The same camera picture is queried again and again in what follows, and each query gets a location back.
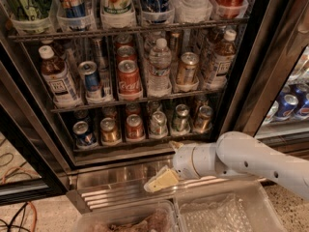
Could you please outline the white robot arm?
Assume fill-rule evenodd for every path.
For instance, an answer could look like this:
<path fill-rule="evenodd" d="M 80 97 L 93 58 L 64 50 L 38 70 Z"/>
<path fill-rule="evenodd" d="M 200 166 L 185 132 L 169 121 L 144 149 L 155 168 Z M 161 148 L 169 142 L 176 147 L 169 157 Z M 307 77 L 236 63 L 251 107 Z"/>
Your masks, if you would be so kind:
<path fill-rule="evenodd" d="M 214 143 L 181 144 L 170 167 L 162 167 L 145 185 L 147 192 L 170 188 L 181 180 L 207 176 L 219 179 L 263 177 L 309 199 L 309 161 L 280 153 L 238 131 L 222 134 Z"/>

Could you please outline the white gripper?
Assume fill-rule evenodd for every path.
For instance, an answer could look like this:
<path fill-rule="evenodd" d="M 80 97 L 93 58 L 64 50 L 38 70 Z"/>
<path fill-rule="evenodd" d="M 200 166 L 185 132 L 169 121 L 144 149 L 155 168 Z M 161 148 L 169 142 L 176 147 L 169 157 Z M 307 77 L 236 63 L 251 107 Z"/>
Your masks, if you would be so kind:
<path fill-rule="evenodd" d="M 145 185 L 146 192 L 157 192 L 170 188 L 180 181 L 200 179 L 206 176 L 221 176 L 226 167 L 216 154 L 215 143 L 185 144 L 170 141 L 169 146 L 176 152 L 173 168 L 163 166 Z"/>

